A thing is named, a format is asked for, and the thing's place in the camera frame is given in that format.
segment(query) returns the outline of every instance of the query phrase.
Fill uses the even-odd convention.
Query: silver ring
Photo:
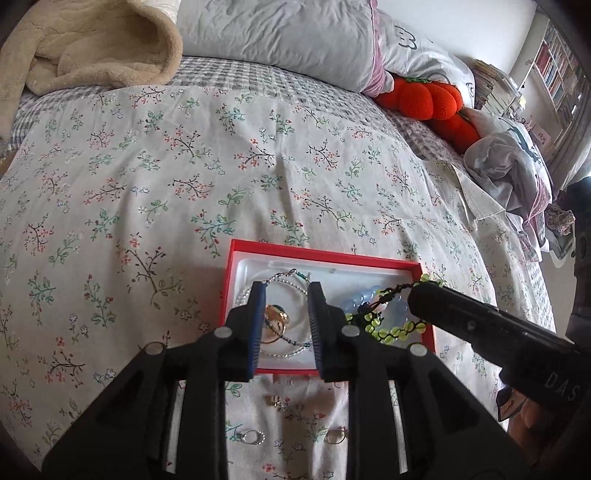
[[[248,430],[248,432],[238,433],[236,436],[240,442],[246,443],[247,445],[260,445],[265,441],[265,434],[258,430]]]
[[[338,445],[343,443],[349,437],[349,431],[346,427],[339,427],[337,429],[330,429],[324,436],[324,441],[331,445]]]

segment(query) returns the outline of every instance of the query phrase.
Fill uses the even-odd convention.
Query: white wall
[[[509,72],[515,83],[521,87],[533,68],[535,59],[538,56],[542,41],[546,35],[549,23],[548,17],[540,11],[536,11],[531,21],[530,31],[527,33],[525,43]]]
[[[574,276],[574,258],[569,255],[564,265],[556,268],[549,254],[542,254],[542,256],[540,267],[554,312],[556,333],[564,336],[569,324],[570,312],[573,310],[574,291],[577,287],[577,280]]]
[[[510,72],[534,18],[533,0],[378,0],[391,17],[449,52]]]

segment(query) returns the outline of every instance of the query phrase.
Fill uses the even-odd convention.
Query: floral bedsheet
[[[216,323],[232,238],[419,261],[552,327],[490,197],[346,95],[365,121],[210,86],[114,90],[40,115],[0,181],[0,420],[36,465],[145,344]],[[445,332],[436,345],[494,411],[498,368]],[[344,478],[347,442],[324,436],[347,425],[346,384],[262,375],[226,399],[230,478]],[[265,443],[238,441],[252,429]]]

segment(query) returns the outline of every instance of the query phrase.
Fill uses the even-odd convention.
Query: white pillowcase
[[[181,6],[181,0],[144,0],[142,4],[161,10],[173,23],[177,22],[177,13],[178,8]]]
[[[379,55],[376,0],[183,0],[183,54],[250,61],[353,92],[392,90]]]
[[[474,75],[460,59],[415,28],[378,10],[379,46],[386,71],[455,85],[464,105],[474,107]]]

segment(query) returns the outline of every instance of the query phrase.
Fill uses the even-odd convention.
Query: red stuffed toy
[[[427,125],[460,154],[480,140],[472,124],[458,113],[464,102],[453,85],[396,77],[394,90],[378,95],[375,101],[388,110],[427,121]]]

